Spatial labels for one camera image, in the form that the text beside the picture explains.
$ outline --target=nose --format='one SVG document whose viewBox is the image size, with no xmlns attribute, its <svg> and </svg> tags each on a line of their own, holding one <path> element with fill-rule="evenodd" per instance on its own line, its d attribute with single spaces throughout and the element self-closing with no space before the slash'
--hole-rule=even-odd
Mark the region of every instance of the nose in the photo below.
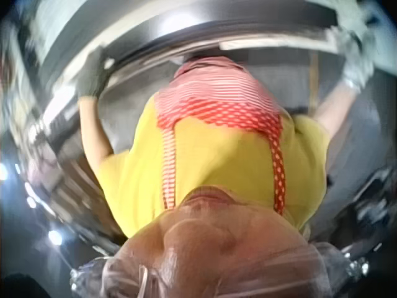
<svg viewBox="0 0 397 298">
<path fill-rule="evenodd" d="M 164 254 L 157 267 L 171 297 L 215 293 L 223 241 L 218 229 L 194 219 L 178 223 L 165 234 Z"/>
</svg>

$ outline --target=bright light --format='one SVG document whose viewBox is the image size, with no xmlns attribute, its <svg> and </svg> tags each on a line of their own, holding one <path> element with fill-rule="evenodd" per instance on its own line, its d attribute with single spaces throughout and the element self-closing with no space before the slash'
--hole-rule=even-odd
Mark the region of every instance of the bright light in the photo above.
<svg viewBox="0 0 397 298">
<path fill-rule="evenodd" d="M 2 163 L 0 163 L 0 180 L 7 180 L 8 178 L 8 171 L 6 166 L 4 166 Z"/>
<path fill-rule="evenodd" d="M 28 203 L 28 205 L 29 205 L 30 208 L 33 208 L 33 209 L 34 209 L 34 208 L 37 207 L 36 201 L 34 200 L 33 197 L 27 197 L 27 198 L 26 198 L 26 201 L 27 201 L 27 203 Z"/>
<path fill-rule="evenodd" d="M 54 97 L 47 105 L 43 113 L 43 122 L 49 127 L 51 122 L 57 117 L 64 107 L 72 100 L 76 94 L 76 88 L 71 85 L 62 86 L 54 92 Z"/>
<path fill-rule="evenodd" d="M 370 269 L 370 265 L 369 265 L 368 263 L 364 263 L 364 264 L 361 266 L 362 274 L 363 274 L 363 275 L 367 275 L 369 269 Z"/>
<path fill-rule="evenodd" d="M 19 168 L 19 165 L 17 163 L 15 164 L 15 170 L 17 171 L 18 174 L 20 174 L 20 168 Z"/>
<path fill-rule="evenodd" d="M 33 143 L 36 140 L 37 135 L 38 135 L 37 127 L 36 125 L 32 125 L 29 128 L 29 131 L 27 132 L 29 143 Z"/>
<path fill-rule="evenodd" d="M 25 182 L 25 189 L 26 192 L 29 196 L 33 197 L 35 199 L 36 202 L 41 202 L 41 199 L 36 195 L 36 193 L 34 192 L 32 186 L 30 185 L 30 183 Z"/>
<path fill-rule="evenodd" d="M 54 230 L 49 231 L 48 238 L 50 239 L 52 244 L 54 244 L 56 246 L 60 246 L 62 244 L 62 236 L 57 231 L 54 231 Z"/>
<path fill-rule="evenodd" d="M 170 34 L 178 30 L 182 30 L 200 23 L 197 16 L 193 16 L 187 12 L 180 12 L 178 14 L 168 17 L 160 27 L 162 34 Z"/>
</svg>

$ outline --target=person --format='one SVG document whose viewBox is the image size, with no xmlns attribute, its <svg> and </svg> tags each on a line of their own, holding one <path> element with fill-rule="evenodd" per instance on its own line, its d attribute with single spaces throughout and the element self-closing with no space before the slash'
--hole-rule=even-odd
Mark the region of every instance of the person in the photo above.
<svg viewBox="0 0 397 298">
<path fill-rule="evenodd" d="M 107 56 L 91 53 L 77 80 L 84 151 L 129 239 L 75 271 L 73 287 L 82 297 L 328 297 L 321 249 L 299 231 L 324 196 L 328 144 L 373 74 L 371 48 L 371 35 L 349 38 L 342 78 L 312 117 L 288 114 L 224 56 L 190 59 L 119 154 L 97 113 Z"/>
</svg>

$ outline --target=white glove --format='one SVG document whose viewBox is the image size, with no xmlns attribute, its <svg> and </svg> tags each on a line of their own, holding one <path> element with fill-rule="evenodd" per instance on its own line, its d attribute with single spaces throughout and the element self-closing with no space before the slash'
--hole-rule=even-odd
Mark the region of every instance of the white glove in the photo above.
<svg viewBox="0 0 397 298">
<path fill-rule="evenodd" d="M 341 47 L 345 53 L 346 62 L 343 68 L 342 80 L 350 87 L 361 92 L 367 81 L 373 75 L 373 54 L 375 53 L 375 36 L 367 31 L 361 44 L 351 34 L 341 35 Z"/>
</svg>

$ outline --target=ceiling light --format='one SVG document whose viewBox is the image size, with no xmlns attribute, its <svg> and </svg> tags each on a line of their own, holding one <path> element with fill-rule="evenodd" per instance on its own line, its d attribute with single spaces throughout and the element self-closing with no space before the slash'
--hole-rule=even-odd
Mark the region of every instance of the ceiling light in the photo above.
<svg viewBox="0 0 397 298">
<path fill-rule="evenodd" d="M 62 244 L 62 236 L 57 231 L 54 231 L 54 230 L 49 231 L 48 238 L 50 239 L 52 244 L 54 244 L 56 246 L 60 246 Z"/>
<path fill-rule="evenodd" d="M 7 180 L 8 178 L 8 171 L 4 164 L 0 163 L 0 180 Z"/>
<path fill-rule="evenodd" d="M 34 209 L 34 208 L 37 207 L 36 201 L 34 200 L 33 197 L 27 197 L 26 201 L 27 201 L 27 203 L 28 203 L 30 208 Z"/>
</svg>

